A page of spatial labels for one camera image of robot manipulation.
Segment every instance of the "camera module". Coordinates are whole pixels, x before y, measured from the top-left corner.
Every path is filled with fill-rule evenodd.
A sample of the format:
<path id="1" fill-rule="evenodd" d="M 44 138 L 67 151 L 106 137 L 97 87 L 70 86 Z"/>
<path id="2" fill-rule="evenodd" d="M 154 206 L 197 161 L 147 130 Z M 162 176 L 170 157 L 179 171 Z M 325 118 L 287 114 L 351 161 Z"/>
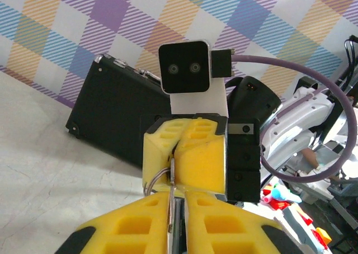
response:
<path id="1" fill-rule="evenodd" d="M 175 64 L 171 64 L 168 68 L 170 74 L 177 74 L 179 71 L 179 67 Z"/>
<path id="2" fill-rule="evenodd" d="M 192 63 L 190 65 L 190 71 L 192 73 L 198 73 L 200 71 L 200 65 L 198 63 Z"/>

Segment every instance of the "yellow plastic part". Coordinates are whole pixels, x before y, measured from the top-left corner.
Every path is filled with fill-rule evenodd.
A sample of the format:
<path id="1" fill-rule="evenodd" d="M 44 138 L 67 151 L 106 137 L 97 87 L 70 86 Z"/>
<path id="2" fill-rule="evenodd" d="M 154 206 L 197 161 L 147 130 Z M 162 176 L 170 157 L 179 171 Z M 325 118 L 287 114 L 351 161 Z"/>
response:
<path id="1" fill-rule="evenodd" d="M 193 119 L 175 150 L 175 183 L 187 190 L 225 193 L 225 135 L 215 135 L 218 123 Z"/>
<path id="2" fill-rule="evenodd" d="M 144 134 L 143 143 L 143 187 L 155 174 L 165 167 L 170 167 L 170 158 L 175 145 L 191 119 L 174 119 L 165 121 L 153 134 Z M 168 191 L 165 176 L 154 185 L 156 191 Z"/>
<path id="3" fill-rule="evenodd" d="M 158 192 L 82 224 L 96 231 L 81 254 L 166 254 L 168 203 Z"/>
<path id="4" fill-rule="evenodd" d="M 203 192 L 186 192 L 189 254 L 280 254 L 261 226 L 282 229 L 273 220 L 217 200 Z"/>
<path id="5" fill-rule="evenodd" d="M 328 233 L 324 229 L 318 227 L 318 228 L 316 228 L 315 231 L 322 237 L 323 241 L 326 244 L 329 244 L 332 242 L 332 238 L 328 235 Z"/>

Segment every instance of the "purple cable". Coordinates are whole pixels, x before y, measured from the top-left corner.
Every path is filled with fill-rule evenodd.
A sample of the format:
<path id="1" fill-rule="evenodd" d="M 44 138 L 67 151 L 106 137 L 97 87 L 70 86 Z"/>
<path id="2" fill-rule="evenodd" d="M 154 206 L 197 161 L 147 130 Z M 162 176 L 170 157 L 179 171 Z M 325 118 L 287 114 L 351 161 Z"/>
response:
<path id="1" fill-rule="evenodd" d="M 295 71 L 298 71 L 300 73 L 306 74 L 318 82 L 325 85 L 339 100 L 341 103 L 346 116 L 347 116 L 347 125 L 348 125 L 348 136 L 347 136 L 347 143 L 346 147 L 343 150 L 341 156 L 338 158 L 338 160 L 327 170 L 321 172 L 320 174 L 314 175 L 314 176 L 307 176 L 307 177 L 294 177 L 294 176 L 288 176 L 285 174 L 282 174 L 276 170 L 274 170 L 265 157 L 263 156 L 263 153 L 261 152 L 261 162 L 265 169 L 269 171 L 269 173 L 273 174 L 274 176 L 285 180 L 285 181 L 291 181 L 291 182 L 298 182 L 298 183 L 309 183 L 309 182 L 316 182 L 320 180 L 324 180 L 325 178 L 332 176 L 333 174 L 337 173 L 343 164 L 350 158 L 352 155 L 352 151 L 356 144 L 357 139 L 357 120 L 354 113 L 354 110 L 347 98 L 347 96 L 342 92 L 342 90 L 333 82 L 331 82 L 328 78 L 321 75 L 319 72 L 314 71 L 310 68 L 307 68 L 303 65 L 296 64 L 293 62 L 275 59 L 275 58 L 269 58 L 269 57 L 256 57 L 253 55 L 232 55 L 231 60 L 233 62 L 250 62 L 250 63 L 261 63 L 261 64 L 268 64 L 268 65 L 276 65 L 278 67 L 288 68 Z M 303 103 L 304 101 L 310 99 L 310 95 L 307 95 L 303 98 L 301 98 L 299 101 L 295 102 L 291 106 L 298 106 L 299 104 Z M 282 113 L 286 113 L 287 110 L 290 108 L 293 109 L 294 107 L 287 107 Z M 270 125 L 264 130 L 266 131 L 272 124 L 274 124 L 274 121 L 270 123 Z"/>

